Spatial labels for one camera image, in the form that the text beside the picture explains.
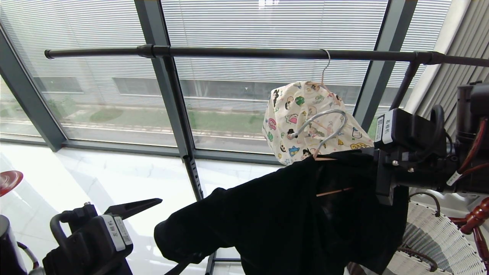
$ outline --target black garment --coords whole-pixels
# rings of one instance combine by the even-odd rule
[[[353,261],[381,274],[404,233],[408,190],[375,197],[373,158],[360,151],[308,158],[235,188],[218,188],[155,227],[164,257],[181,262],[236,247],[247,275],[342,275]],[[324,197],[319,192],[354,186]]]

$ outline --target patterned garment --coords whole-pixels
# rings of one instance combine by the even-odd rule
[[[290,165],[313,155],[319,143],[341,126],[344,121],[341,114],[323,115],[309,123],[297,138],[288,137],[306,120],[330,109],[346,111],[343,100],[320,83],[301,81],[271,91],[262,132],[282,164]],[[319,154],[374,146],[353,116],[346,113],[346,118],[347,123],[340,133],[324,143]]]

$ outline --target glass pane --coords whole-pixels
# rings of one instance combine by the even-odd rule
[[[406,38],[402,44],[401,51],[430,51],[435,47],[438,35],[445,21],[446,13],[450,7],[451,0],[418,0],[416,9],[413,14],[413,19],[406,33]],[[399,86],[406,72],[408,62],[396,62],[392,71],[387,88],[382,96],[376,116],[372,125],[375,125],[376,118],[389,110],[389,107],[394,101],[394,97],[399,89]],[[409,89],[404,96],[401,107],[404,107],[411,91],[426,69],[426,65],[421,65],[413,78]],[[372,126],[369,130],[370,137],[375,135],[375,127]]]
[[[372,50],[387,1],[162,0],[173,46]],[[270,91],[321,80],[327,61],[176,58],[198,148],[269,153]],[[349,111],[368,62],[332,61],[325,84]]]
[[[41,136],[1,76],[0,106],[0,135],[3,138],[7,137],[5,135]]]
[[[133,0],[2,0],[0,20],[69,138],[176,145],[150,60],[44,56],[145,44]]]

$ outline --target white cable label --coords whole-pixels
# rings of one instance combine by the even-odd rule
[[[117,224],[117,228],[119,228],[119,231],[121,232],[122,240],[124,240],[124,243],[126,245],[133,244],[133,241],[131,240],[131,237],[129,237],[129,233],[127,232],[126,226],[124,225],[122,218],[115,217],[114,220],[115,223]]]
[[[107,230],[109,231],[109,235],[111,236],[112,242],[115,246],[115,251],[122,251],[126,249],[126,245],[124,245],[124,241],[122,240],[119,229],[117,229],[117,225],[115,225],[114,218],[110,215],[100,215],[107,226]]]
[[[459,174],[457,171],[455,171],[455,173],[453,173],[453,175],[448,179],[448,181],[446,181],[446,185],[452,186],[461,176],[462,174]]]
[[[381,115],[377,118],[377,128],[375,130],[375,142],[378,142],[382,139],[383,126],[384,126],[384,115]]]
[[[390,110],[384,115],[384,124],[382,131],[382,142],[384,144],[389,144],[393,142],[392,140],[392,118],[394,116],[394,110]]]

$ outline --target road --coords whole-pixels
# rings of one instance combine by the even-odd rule
[[[65,126],[63,129],[67,136],[73,139],[137,143],[159,146],[177,145],[172,133],[126,129],[98,129],[76,126]],[[18,122],[0,122],[0,132],[17,135],[39,135],[32,124]],[[265,138],[255,139],[196,134],[194,135],[194,140],[196,147],[199,149],[271,153],[270,147],[268,146]]]

